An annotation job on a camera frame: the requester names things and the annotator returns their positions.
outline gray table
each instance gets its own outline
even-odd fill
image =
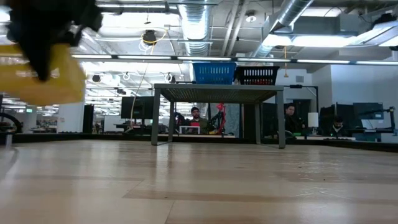
[[[159,133],[160,96],[170,101],[169,142],[173,140],[174,105],[176,102],[193,103],[244,103],[255,104],[256,142],[261,143],[260,105],[276,96],[279,129],[279,148],[285,148],[284,87],[262,85],[194,85],[155,84],[152,145],[157,145]]]

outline blue basket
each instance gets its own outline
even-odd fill
[[[236,63],[194,63],[197,84],[231,85]]]

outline wooden floor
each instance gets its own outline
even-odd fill
[[[0,149],[0,223],[398,223],[398,154],[64,141]]]

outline red object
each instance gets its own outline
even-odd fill
[[[220,103],[219,105],[217,105],[217,109],[223,113],[223,119],[221,120],[221,125],[218,127],[218,134],[221,134],[223,132],[223,127],[225,125],[225,106],[223,103]]]
[[[191,121],[191,126],[200,127],[200,123],[196,121]]]

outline table leg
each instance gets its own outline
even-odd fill
[[[10,149],[12,146],[12,134],[6,136],[6,149]]]
[[[277,114],[278,114],[278,132],[279,132],[279,149],[286,146],[285,136],[285,113],[284,113],[284,92],[278,91],[276,94]]]
[[[169,142],[173,141],[173,134],[174,134],[174,123],[175,123],[174,106],[175,103],[170,102]]]
[[[152,118],[152,136],[150,143],[157,146],[157,135],[159,133],[159,110],[160,110],[160,89],[155,89],[154,115]]]
[[[254,115],[256,122],[256,143],[261,144],[261,121],[260,121],[260,104],[254,105]]]

